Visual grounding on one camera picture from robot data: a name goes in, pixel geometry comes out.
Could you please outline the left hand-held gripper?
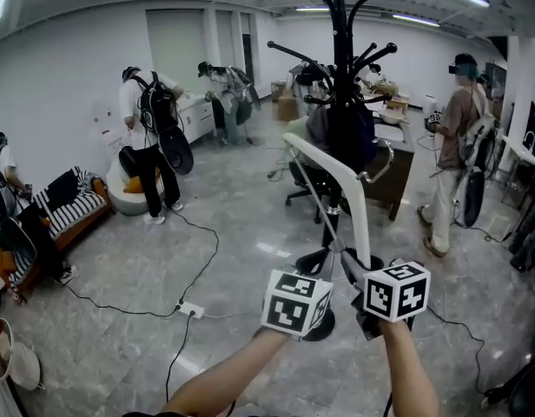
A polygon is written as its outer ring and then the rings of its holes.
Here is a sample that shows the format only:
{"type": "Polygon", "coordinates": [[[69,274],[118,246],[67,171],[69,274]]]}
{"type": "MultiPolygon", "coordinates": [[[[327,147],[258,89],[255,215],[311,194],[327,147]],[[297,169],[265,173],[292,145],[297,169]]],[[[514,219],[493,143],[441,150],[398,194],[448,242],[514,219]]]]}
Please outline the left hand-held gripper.
{"type": "Polygon", "coordinates": [[[333,283],[274,269],[264,295],[261,327],[298,340],[322,341],[334,330],[333,283]]]}

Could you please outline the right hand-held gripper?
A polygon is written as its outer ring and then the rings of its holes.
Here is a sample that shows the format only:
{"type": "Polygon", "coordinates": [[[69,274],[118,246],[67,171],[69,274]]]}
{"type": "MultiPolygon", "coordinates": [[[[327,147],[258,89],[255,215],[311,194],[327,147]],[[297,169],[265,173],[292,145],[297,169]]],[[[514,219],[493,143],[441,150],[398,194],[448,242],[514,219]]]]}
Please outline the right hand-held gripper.
{"type": "Polygon", "coordinates": [[[340,259],[349,283],[359,286],[352,307],[368,341],[381,336],[380,321],[412,323],[415,315],[426,311],[431,273],[417,262],[402,262],[367,272],[353,251],[345,248],[340,237],[336,237],[328,248],[340,259]]]}

